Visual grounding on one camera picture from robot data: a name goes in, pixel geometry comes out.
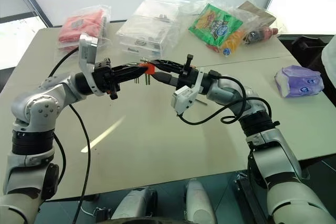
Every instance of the blue logo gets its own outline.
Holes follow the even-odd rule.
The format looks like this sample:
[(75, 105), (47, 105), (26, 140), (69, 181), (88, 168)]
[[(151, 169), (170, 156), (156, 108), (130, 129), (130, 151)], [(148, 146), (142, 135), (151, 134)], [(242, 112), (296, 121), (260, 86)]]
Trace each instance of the blue logo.
[(303, 88), (301, 88), (300, 89), (302, 92), (308, 92), (309, 91), (309, 89), (307, 88), (307, 87), (303, 87)]
[(229, 48), (224, 48), (223, 54), (224, 55), (229, 55), (229, 54), (231, 54), (231, 50)]
[(228, 26), (219, 26), (217, 28), (216, 33), (217, 33), (218, 36), (224, 36), (224, 35), (227, 34), (228, 31), (229, 31)]

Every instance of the label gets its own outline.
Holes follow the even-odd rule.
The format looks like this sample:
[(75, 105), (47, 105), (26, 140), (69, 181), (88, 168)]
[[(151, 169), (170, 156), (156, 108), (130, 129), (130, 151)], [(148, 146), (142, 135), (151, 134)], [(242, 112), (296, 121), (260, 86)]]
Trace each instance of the label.
[(79, 28), (83, 24), (83, 19), (71, 23), (71, 28)]
[(223, 50), (223, 54), (224, 55), (230, 55), (231, 54), (231, 50), (227, 47), (227, 48), (224, 48)]
[(216, 33), (218, 36), (224, 36), (228, 32), (228, 30), (229, 30), (228, 26), (220, 26), (217, 28)]
[(305, 93), (305, 92), (308, 92), (309, 89), (307, 87), (303, 87), (303, 88), (300, 89), (300, 91)]

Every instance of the bottle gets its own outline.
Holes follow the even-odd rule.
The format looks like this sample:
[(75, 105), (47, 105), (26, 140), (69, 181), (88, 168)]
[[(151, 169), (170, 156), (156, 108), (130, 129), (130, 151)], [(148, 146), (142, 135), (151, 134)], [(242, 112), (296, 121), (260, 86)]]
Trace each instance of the bottle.
[(256, 31), (251, 31), (244, 39), (246, 44), (254, 44), (260, 41), (266, 41), (273, 35), (278, 34), (277, 28), (262, 27)]
[(231, 53), (236, 51), (245, 34), (245, 31), (242, 29), (236, 30), (223, 42), (219, 51), (222, 52), (225, 56), (229, 56)]

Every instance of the silver robot arm segment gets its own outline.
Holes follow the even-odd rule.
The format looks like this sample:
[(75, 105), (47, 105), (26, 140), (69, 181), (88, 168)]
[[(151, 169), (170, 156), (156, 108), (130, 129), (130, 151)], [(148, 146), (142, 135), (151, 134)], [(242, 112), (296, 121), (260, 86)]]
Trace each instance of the silver robot arm segment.
[(35, 91), (15, 99), (13, 148), (0, 197), (0, 223), (34, 223), (39, 206), (56, 193), (58, 166), (51, 163), (56, 118), (65, 106), (83, 99), (70, 74), (50, 77)]

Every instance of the plastic wrapper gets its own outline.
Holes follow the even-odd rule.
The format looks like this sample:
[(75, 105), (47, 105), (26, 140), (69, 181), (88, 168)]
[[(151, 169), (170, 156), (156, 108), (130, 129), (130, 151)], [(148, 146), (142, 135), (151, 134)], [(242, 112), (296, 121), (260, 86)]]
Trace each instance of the plastic wrapper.
[(238, 8), (257, 15), (257, 19), (254, 21), (255, 29), (245, 36), (243, 41), (245, 44), (249, 45), (269, 40), (272, 36), (279, 36), (286, 29), (273, 14), (255, 6), (250, 1), (245, 1)]
[(229, 6), (223, 0), (192, 3), (182, 12), (189, 15), (200, 12), (189, 31), (204, 41), (208, 48), (225, 56), (232, 54), (244, 37), (259, 26), (257, 15)]
[(106, 29), (110, 18), (111, 7), (104, 5), (91, 6), (74, 12), (60, 29), (55, 60), (58, 61), (78, 47), (81, 34), (98, 38), (99, 47), (109, 42), (106, 38)]
[(301, 66), (282, 68), (274, 79), (282, 97), (315, 95), (324, 89), (321, 73)]
[(121, 50), (139, 58), (162, 59), (179, 41), (181, 0), (145, 0), (117, 31)]

